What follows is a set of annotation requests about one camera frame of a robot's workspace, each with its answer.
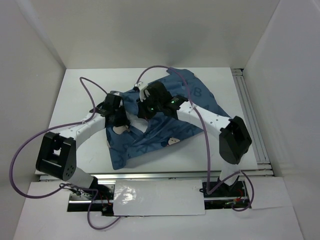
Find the white pillow yellow trim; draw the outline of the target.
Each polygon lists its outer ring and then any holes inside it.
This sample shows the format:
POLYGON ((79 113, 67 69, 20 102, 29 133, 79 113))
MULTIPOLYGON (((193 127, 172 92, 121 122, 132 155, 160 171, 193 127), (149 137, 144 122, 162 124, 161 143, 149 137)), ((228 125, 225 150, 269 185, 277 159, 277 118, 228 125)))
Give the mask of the white pillow yellow trim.
POLYGON ((142 133, 145 133, 147 128, 148 128, 148 121, 143 119, 143 118, 139 118, 134 114, 131 114, 129 112, 126 112, 126 116, 128 118, 128 120, 130 121, 130 126, 135 127, 136 129, 140 130, 142 133))

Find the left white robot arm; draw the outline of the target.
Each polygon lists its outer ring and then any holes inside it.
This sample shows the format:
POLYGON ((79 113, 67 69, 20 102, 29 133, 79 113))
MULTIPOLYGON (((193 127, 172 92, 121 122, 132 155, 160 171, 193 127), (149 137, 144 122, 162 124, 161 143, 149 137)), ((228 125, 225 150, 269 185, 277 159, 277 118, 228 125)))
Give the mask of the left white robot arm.
POLYGON ((80 124, 70 126, 58 133, 49 131, 42 139, 36 170, 80 187, 88 200, 111 197, 111 190, 98 184, 98 179, 77 167, 77 149, 90 137, 106 127, 119 127, 130 122, 126 116, 120 93, 108 93, 103 102, 90 110, 80 124))

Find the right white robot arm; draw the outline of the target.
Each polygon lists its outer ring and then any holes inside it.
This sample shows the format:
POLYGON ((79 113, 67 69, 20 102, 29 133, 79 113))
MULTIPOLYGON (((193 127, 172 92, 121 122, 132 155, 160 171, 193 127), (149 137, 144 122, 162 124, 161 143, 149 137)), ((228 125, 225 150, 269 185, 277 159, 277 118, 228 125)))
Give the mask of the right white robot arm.
POLYGON ((239 116, 230 118, 213 113, 182 95, 172 96, 159 81, 150 84, 138 82, 134 85, 134 90, 139 93, 137 100, 139 117, 149 120, 156 113, 163 113, 167 117, 202 129, 206 140, 208 135, 218 140, 219 155, 224 164, 217 184, 211 187, 208 182, 201 191, 211 195, 218 189, 223 196, 230 196, 235 191, 239 179, 241 159, 252 144, 244 120, 239 116))

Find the blue cartoon print pillowcase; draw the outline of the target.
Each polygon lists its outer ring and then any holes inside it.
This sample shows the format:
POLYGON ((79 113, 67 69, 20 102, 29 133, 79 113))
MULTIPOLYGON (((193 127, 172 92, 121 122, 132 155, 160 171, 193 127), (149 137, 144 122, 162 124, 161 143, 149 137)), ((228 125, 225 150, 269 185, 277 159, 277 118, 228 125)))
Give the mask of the blue cartoon print pillowcase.
MULTIPOLYGON (((168 75, 159 79, 172 96, 191 95, 194 104, 215 114, 227 117, 228 114, 218 105, 214 95, 187 69, 168 70, 168 75)), ((137 91, 122 92, 125 111, 138 115, 137 91)), ((157 113, 148 120, 145 133, 133 126, 110 126, 106 128, 112 168, 120 170, 126 166, 127 160, 149 152, 163 149, 170 144, 186 140, 202 132, 202 129, 180 120, 157 113)))

